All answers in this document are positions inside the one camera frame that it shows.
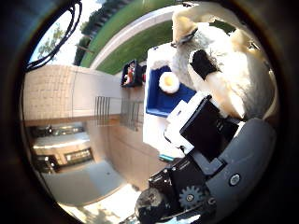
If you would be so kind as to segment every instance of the black gear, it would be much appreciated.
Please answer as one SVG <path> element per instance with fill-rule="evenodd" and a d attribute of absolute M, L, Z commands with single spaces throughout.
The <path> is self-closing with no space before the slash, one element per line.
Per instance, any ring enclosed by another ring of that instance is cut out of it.
<path fill-rule="evenodd" d="M 190 209 L 198 205 L 204 196 L 204 193 L 196 186 L 187 186 L 179 194 L 180 206 L 184 209 Z"/>

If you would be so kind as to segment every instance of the black cable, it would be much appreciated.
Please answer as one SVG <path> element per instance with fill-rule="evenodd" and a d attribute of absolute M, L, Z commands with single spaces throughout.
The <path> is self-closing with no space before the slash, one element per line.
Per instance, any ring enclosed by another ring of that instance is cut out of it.
<path fill-rule="evenodd" d="M 78 17 L 77 17 L 77 20 L 75 21 L 76 5 L 78 5 Z M 50 60 L 52 60 L 52 58 L 55 56 L 55 54 L 59 51 L 60 47 L 75 32 L 75 30 L 78 26 L 78 22 L 79 22 L 80 17 L 81 17 L 81 13 L 82 13 L 82 3 L 80 2 L 80 0 L 77 0 L 72 6 L 70 6 L 68 11 L 71 13 L 72 19 L 69 22 L 69 25 L 66 29 L 66 32 L 64 33 L 64 37 L 61 39 L 61 41 L 57 44 L 57 46 L 48 55 L 44 56 L 41 59 L 38 59 L 38 60 L 33 61 L 31 63 L 28 63 L 27 67 L 25 69 L 26 73 L 30 72 L 32 70 L 35 70 L 37 68 L 40 68 L 40 67 L 44 66 L 46 63 L 48 63 Z"/>

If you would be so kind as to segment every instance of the green grass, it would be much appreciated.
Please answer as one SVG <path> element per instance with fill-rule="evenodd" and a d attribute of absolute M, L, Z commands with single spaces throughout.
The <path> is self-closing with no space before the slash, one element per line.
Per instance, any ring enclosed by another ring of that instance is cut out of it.
<path fill-rule="evenodd" d="M 174 3 L 174 0 L 135 0 L 122 8 L 98 32 L 89 46 L 89 49 L 94 51 L 94 54 L 86 52 L 80 66 L 89 67 L 112 36 L 130 22 L 161 7 L 172 6 Z"/>
<path fill-rule="evenodd" d="M 172 40 L 171 27 L 172 22 L 165 21 L 133 36 L 110 53 L 96 70 L 115 75 L 132 59 L 145 61 L 150 48 Z"/>

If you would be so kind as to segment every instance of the concrete sidewalk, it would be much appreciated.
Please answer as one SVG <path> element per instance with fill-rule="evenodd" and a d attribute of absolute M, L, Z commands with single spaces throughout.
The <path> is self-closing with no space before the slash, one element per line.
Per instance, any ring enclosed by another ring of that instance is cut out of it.
<path fill-rule="evenodd" d="M 90 68 L 96 69 L 97 66 L 118 46 L 130 39 L 132 36 L 149 29 L 151 26 L 162 23 L 164 21 L 171 21 L 173 12 L 182 6 L 163 7 L 152 11 L 139 19 L 131 22 L 129 25 L 121 29 L 114 35 L 103 49 L 98 53 L 93 60 Z"/>

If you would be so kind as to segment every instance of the blue box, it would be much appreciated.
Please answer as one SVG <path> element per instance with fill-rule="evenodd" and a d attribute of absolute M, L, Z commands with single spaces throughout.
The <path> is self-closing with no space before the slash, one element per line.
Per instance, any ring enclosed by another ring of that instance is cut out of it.
<path fill-rule="evenodd" d="M 186 103 L 196 94 L 183 84 L 179 84 L 176 93 L 167 95 L 159 87 L 159 79 L 163 72 L 171 72 L 168 66 L 151 70 L 149 72 L 149 88 L 147 99 L 147 114 L 166 118 L 170 112 L 177 106 L 179 101 L 184 100 Z"/>

